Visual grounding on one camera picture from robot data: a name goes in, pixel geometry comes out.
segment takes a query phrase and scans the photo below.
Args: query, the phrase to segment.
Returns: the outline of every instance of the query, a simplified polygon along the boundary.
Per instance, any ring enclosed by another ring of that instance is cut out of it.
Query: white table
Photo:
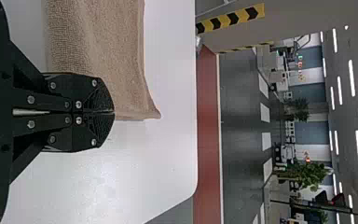
[[[14,43],[46,70],[43,0],[3,0]],[[104,146],[40,154],[11,185],[7,224],[145,223],[198,179],[194,0],[146,0],[145,75],[161,120],[116,122]]]

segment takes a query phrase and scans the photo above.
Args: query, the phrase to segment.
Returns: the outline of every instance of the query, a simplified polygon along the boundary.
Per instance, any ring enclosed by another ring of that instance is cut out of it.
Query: white wall
[[[310,35],[310,39],[308,35],[305,35],[300,41],[298,41],[299,46],[303,46],[305,43],[307,43],[310,40],[310,42],[303,47],[303,49],[320,46],[321,45],[321,37],[318,34],[312,34]]]
[[[318,195],[319,193],[321,193],[323,190],[325,190],[327,192],[327,198],[329,200],[331,200],[334,197],[334,191],[333,191],[333,186],[326,186],[326,185],[320,185],[319,186],[319,190],[316,192],[312,192],[310,191],[310,188],[307,189],[302,189],[300,191],[301,193],[301,198],[304,200],[308,200],[311,201],[312,198],[314,198],[316,195]]]
[[[302,70],[302,75],[305,76],[305,80],[301,81],[298,78],[298,72],[290,72],[289,82],[290,86],[307,85],[313,83],[324,82],[324,69],[322,67],[315,67]]]
[[[327,113],[310,114],[308,122],[328,121]]]
[[[304,153],[310,154],[311,161],[331,161],[329,145],[296,145],[296,157],[305,160]]]

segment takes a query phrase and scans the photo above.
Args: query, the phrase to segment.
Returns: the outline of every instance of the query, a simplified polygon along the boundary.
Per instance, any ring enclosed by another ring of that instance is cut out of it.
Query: potted plant
[[[296,181],[301,189],[310,187],[310,190],[315,192],[329,171],[324,169],[324,164],[295,162],[295,164],[289,165],[285,171],[276,171],[274,174],[279,180]]]
[[[309,102],[306,98],[284,101],[284,118],[286,120],[298,120],[307,122],[310,118]]]

